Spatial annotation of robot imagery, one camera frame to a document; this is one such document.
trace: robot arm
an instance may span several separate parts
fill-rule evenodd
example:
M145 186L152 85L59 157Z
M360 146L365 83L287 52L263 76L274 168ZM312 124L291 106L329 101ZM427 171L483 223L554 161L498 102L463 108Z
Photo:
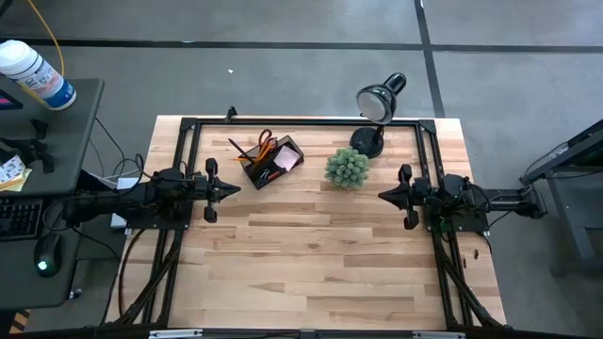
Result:
M540 193L530 185L520 189L483 189L472 184L469 178L447 174L441 187L434 189L426 178L415 178L410 165L399 170L398 187L379 194L379 197L406 209L404 228L412 230L418 224L418 212L414 206L427 208L432 224L439 224L441 231L488 231L485 214L491 211L512 211L522 217L541 218L546 206Z
M186 178L179 169L155 172L150 181L128 189L100 192L82 192L65 202L63 218L68 224L89 221L103 214L115 213L122 218L139 217L153 213L160 219L178 219L187 202L207 201L204 219L216 222L213 203L237 193L240 187L220 181L218 164L210 158L205 162L207 176L195 173Z

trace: computer mouse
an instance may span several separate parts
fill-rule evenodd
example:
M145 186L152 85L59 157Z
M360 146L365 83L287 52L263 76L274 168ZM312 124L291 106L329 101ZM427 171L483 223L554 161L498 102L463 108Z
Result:
M34 264L41 277L52 277L60 270L60 243L60 235L56 233L49 233L36 243Z

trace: computer keyboard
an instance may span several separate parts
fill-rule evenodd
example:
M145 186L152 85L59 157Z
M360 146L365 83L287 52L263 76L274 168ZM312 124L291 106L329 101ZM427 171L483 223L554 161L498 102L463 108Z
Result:
M43 199L0 198L0 241L38 236Z

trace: lamp base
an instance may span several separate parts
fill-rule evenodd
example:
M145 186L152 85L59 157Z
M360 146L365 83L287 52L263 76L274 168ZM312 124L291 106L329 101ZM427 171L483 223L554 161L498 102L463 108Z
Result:
M372 159L383 151L383 135L373 128L362 127L351 135L350 146L358 153Z

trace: yellow cable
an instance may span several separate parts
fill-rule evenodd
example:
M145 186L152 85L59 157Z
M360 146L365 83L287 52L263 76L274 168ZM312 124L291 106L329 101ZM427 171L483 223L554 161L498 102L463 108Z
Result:
M44 27L46 27L46 30L48 31L48 34L50 34L50 38L52 38L53 41L55 42L55 46L57 47L57 52L58 52L58 58L60 59L60 74L62 76L65 76L65 61L63 60L63 54L60 52L60 47L58 46L58 41L55 38L55 35L53 34L53 31L50 29L50 27L48 26L48 24L46 23L46 21L44 20L44 18L41 16L40 12L36 8L36 5L34 5L34 3L31 0L27 0L27 2L31 6L31 8L36 12L36 14L38 14L38 18L40 18L40 21L42 22L42 24L44 25Z

